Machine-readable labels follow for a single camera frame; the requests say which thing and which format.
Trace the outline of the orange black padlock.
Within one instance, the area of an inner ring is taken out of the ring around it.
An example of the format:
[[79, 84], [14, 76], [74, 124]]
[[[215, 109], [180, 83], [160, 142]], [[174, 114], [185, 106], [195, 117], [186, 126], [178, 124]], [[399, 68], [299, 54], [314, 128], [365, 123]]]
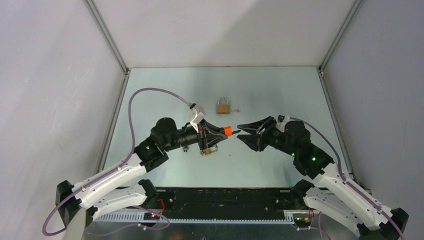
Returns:
[[233, 128], [231, 126], [225, 126], [223, 128], [223, 133], [227, 136], [227, 137], [231, 137], [235, 134], [240, 133], [241, 130], [233, 130]]

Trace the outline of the large brass padlock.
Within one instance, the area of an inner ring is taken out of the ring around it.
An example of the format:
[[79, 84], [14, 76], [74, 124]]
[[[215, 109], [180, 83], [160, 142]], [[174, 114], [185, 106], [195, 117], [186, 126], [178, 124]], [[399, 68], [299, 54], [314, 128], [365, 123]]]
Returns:
[[219, 115], [230, 114], [231, 112], [230, 103], [226, 97], [221, 97], [218, 99], [215, 112]]

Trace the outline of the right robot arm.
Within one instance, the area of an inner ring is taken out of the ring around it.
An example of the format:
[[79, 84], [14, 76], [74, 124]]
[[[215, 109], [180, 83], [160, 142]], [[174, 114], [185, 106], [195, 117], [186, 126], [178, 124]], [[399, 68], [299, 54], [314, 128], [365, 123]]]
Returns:
[[262, 152], [270, 146], [293, 157], [302, 179], [293, 188], [291, 204], [317, 210], [345, 226], [360, 240], [404, 240], [409, 215], [402, 208], [390, 208], [356, 183], [336, 160], [311, 141], [310, 123], [279, 115], [240, 124], [245, 134], [237, 136], [250, 149]]

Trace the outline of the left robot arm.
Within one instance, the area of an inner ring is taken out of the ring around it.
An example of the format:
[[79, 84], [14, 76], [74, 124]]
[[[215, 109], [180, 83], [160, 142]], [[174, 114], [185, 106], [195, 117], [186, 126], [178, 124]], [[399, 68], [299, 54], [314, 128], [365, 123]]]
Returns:
[[153, 208], [158, 202], [158, 192], [150, 180], [142, 179], [126, 188], [121, 185], [159, 167], [169, 159], [167, 153], [172, 150], [197, 144], [207, 154], [233, 134], [230, 126], [217, 127], [206, 120], [201, 120], [195, 129], [190, 123], [177, 128], [170, 117], [159, 119], [150, 135], [124, 160], [84, 181], [71, 184], [65, 180], [57, 185], [55, 204], [62, 222], [68, 226], [81, 209], [86, 211], [88, 226], [99, 217], [123, 208]]

